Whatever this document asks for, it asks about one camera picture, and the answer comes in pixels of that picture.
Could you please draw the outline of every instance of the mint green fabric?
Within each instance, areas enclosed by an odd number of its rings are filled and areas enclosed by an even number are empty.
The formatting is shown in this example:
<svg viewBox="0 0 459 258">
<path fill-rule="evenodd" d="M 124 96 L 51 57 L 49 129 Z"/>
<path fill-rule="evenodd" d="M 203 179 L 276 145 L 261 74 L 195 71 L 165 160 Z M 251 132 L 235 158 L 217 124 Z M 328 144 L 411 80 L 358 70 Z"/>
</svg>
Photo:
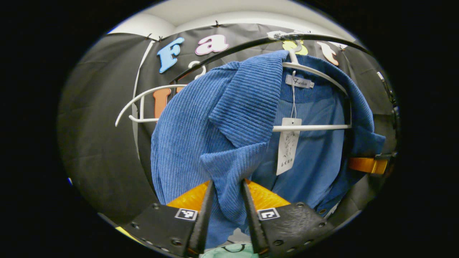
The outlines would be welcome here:
<svg viewBox="0 0 459 258">
<path fill-rule="evenodd" d="M 232 244 L 214 248 L 202 258 L 258 258 L 258 254 L 253 253 L 252 244 Z"/>
</svg>

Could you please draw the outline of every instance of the ribbed fabric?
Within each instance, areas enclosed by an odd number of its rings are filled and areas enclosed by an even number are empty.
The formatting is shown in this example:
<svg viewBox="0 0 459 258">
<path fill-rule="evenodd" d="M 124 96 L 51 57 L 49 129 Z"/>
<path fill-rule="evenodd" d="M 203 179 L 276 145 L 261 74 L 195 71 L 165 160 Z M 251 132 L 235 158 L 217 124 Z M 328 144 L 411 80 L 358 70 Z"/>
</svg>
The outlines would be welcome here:
<svg viewBox="0 0 459 258">
<path fill-rule="evenodd" d="M 371 110 L 352 80 L 326 61 L 297 57 L 300 64 L 328 74 L 347 89 L 356 128 L 354 150 L 372 153 L 382 148 L 384 137 L 374 134 Z M 340 171 L 342 130 L 302 132 L 296 167 L 273 185 L 279 135 L 272 128 L 291 112 L 291 87 L 285 85 L 285 77 L 292 69 L 284 69 L 282 62 L 289 62 L 286 50 L 210 70 L 168 103 L 153 132 L 152 179 L 161 204 L 209 179 L 215 183 L 206 248 L 224 243 L 237 227 L 246 227 L 240 193 L 244 178 L 271 184 L 288 201 L 328 206 L 349 189 L 349 182 L 361 177 Z M 313 89 L 296 90 L 303 124 L 343 124 L 336 87 L 308 72 L 297 75 L 315 82 Z"/>
</svg>

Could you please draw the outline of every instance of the jacket collar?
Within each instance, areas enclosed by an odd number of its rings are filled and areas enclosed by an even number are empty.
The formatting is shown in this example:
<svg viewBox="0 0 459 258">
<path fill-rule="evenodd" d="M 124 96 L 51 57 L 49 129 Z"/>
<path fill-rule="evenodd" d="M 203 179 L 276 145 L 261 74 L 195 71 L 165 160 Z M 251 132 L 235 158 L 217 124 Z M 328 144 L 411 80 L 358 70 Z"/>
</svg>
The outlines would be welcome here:
<svg viewBox="0 0 459 258">
<path fill-rule="evenodd" d="M 329 75 L 345 87 L 352 103 L 353 128 L 374 132 L 372 112 L 364 96 L 343 71 L 313 56 L 297 58 L 300 64 Z M 211 111 L 210 121 L 236 148 L 269 142 L 280 98 L 282 62 L 290 62 L 286 50 L 239 62 L 236 74 Z"/>
</svg>

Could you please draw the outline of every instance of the white ceiling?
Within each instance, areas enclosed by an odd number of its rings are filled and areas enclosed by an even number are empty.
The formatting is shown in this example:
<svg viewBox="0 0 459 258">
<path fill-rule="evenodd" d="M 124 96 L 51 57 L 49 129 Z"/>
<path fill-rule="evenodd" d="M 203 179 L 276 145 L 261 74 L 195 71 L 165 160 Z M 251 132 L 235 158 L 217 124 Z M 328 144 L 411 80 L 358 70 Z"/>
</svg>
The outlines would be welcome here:
<svg viewBox="0 0 459 258">
<path fill-rule="evenodd" d="M 142 11 L 174 26 L 198 18 L 236 11 L 263 11 L 283 14 L 315 23 L 344 38 L 353 37 L 346 30 L 315 11 L 290 0 L 167 0 Z"/>
</svg>

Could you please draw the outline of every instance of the blue corduroy jacket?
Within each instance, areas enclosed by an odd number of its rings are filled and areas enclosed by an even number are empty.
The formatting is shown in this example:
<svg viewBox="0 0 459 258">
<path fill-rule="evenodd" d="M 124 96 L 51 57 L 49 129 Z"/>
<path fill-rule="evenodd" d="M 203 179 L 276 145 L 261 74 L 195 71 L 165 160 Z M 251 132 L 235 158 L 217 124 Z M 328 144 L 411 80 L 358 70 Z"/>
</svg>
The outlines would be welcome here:
<svg viewBox="0 0 459 258">
<path fill-rule="evenodd" d="M 313 56 L 298 62 L 319 70 L 346 88 L 352 104 L 351 150 L 342 155 L 343 130 L 301 132 L 292 169 L 276 176 L 279 132 L 291 117 L 293 69 L 280 50 L 230 62 L 189 83 L 163 110 L 151 138 L 151 174 L 157 197 L 167 204 L 213 180 L 216 195 L 206 248 L 224 243 L 240 227 L 248 232 L 240 183 L 244 178 L 290 202 L 330 210 L 364 173 L 347 168 L 348 157 L 373 157 L 385 137 L 374 133 L 372 112 L 355 83 L 340 69 Z M 329 81 L 296 70 L 313 88 L 295 88 L 302 124 L 344 124 L 343 95 Z"/>
</svg>

